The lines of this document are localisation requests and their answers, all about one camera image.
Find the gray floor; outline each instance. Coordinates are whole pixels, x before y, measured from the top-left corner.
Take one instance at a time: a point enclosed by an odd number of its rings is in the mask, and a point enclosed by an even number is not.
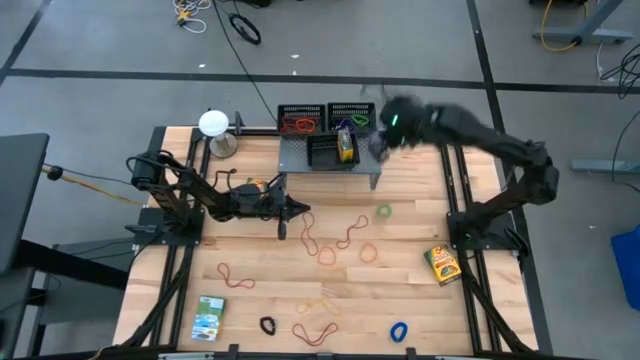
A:
[[[556,54],[531,38],[542,9],[526,0],[476,2],[496,82],[603,84],[595,76],[597,47]],[[0,0],[0,63],[39,4]],[[254,74],[482,81],[464,0],[279,0],[262,10],[239,6],[264,37],[260,47],[233,37]],[[231,10],[230,4],[221,7]],[[640,3],[626,1],[607,26],[640,36],[638,15]],[[581,9],[554,8],[549,24],[577,24],[581,17]],[[201,18],[209,29],[194,35],[172,25],[169,1],[53,0],[14,68],[241,74],[213,10]],[[605,47],[603,66],[619,62],[636,43]],[[377,89],[363,96],[359,85],[259,86],[274,111],[280,103],[382,105]],[[387,90],[460,103],[491,124],[484,90]],[[622,127],[640,109],[638,96],[619,101],[602,94],[499,92],[498,97],[507,131],[547,141],[561,171],[558,199],[525,208],[555,353],[634,358],[640,352],[640,314],[626,303],[610,237],[640,222],[637,194],[612,185],[607,176],[573,174],[568,164],[576,157],[610,158]],[[240,110],[251,125],[271,122],[249,83],[8,77],[0,86],[0,135],[47,132],[47,162],[126,179],[124,159],[144,151],[154,126],[194,124],[209,107]],[[638,157],[638,134],[629,130],[621,158]],[[130,187],[97,183],[132,199],[146,198]],[[123,226],[135,222],[137,213],[134,206],[43,179],[25,237],[47,245],[122,237]],[[115,317],[56,326],[64,335],[48,332],[43,353],[107,345]]]

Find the white ball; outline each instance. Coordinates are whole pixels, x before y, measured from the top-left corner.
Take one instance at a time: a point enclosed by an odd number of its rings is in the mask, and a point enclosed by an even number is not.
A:
[[[218,136],[227,131],[229,118],[222,111],[207,111],[200,117],[198,127],[206,136]]]

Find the wooden tabletop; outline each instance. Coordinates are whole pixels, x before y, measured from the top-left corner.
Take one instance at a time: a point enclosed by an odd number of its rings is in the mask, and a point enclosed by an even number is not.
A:
[[[190,133],[189,127],[167,128],[163,149],[184,163]],[[278,137],[239,138],[233,157],[212,157],[209,183],[216,170],[231,168],[238,169],[232,186],[249,177],[270,180],[277,175],[278,145]],[[465,155],[474,199],[484,201],[499,193],[493,158],[476,149],[465,149]],[[456,169],[455,157],[452,163]],[[224,182],[220,184],[218,190],[225,191]],[[436,148],[424,146],[395,153],[384,165],[375,191],[369,190],[367,176],[358,175],[289,175],[287,188],[295,200],[311,205],[316,223],[310,235],[320,247],[335,251],[335,265],[319,264],[318,256],[308,255],[300,239],[305,228],[300,216],[289,222],[285,241],[277,240],[276,221],[217,223],[207,217],[191,268],[179,350],[226,351],[229,344],[239,344],[243,352],[403,354],[407,347],[415,347],[418,354],[472,353],[462,282],[440,287],[423,257],[427,249],[448,243],[449,237],[447,194]],[[462,194],[458,181],[457,189]],[[390,218],[376,216],[376,208],[385,203],[392,206]],[[369,225],[352,230],[350,246],[337,249],[336,241],[346,238],[347,228],[360,215],[368,217]],[[369,263],[375,255],[371,245],[377,249],[377,257]],[[138,256],[114,344],[131,336],[155,304],[166,252],[166,246],[149,246]],[[486,251],[485,257],[496,307],[521,340],[537,348],[517,259],[508,251]],[[331,251],[324,249],[320,261],[333,262]],[[232,281],[252,278],[255,287],[227,287],[217,271],[221,262],[229,265]],[[191,339],[202,295],[227,300],[216,342]],[[322,299],[337,307],[329,306],[328,311]],[[483,347],[489,349],[485,317],[477,301],[476,307]],[[170,320],[173,302],[166,314]],[[264,316],[277,321],[275,336],[260,330],[259,319]],[[398,321],[409,327],[400,344],[389,337],[390,328]],[[161,343],[168,341],[169,322],[164,322]],[[311,347],[293,335],[296,323],[304,326],[311,339],[319,337],[330,323],[339,329],[322,345]]]

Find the blue bin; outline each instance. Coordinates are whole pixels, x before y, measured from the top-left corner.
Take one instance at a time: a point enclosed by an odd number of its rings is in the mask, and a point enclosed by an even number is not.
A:
[[[640,311],[640,225],[635,230],[611,238],[618,271],[632,308]]]

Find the green rubber band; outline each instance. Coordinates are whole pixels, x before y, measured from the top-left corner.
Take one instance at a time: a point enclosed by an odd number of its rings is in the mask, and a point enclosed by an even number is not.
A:
[[[369,118],[364,115],[351,115],[351,120],[358,127],[365,127],[369,125]]]
[[[382,217],[391,217],[391,205],[382,204],[378,206],[378,210],[376,210],[376,214]]]

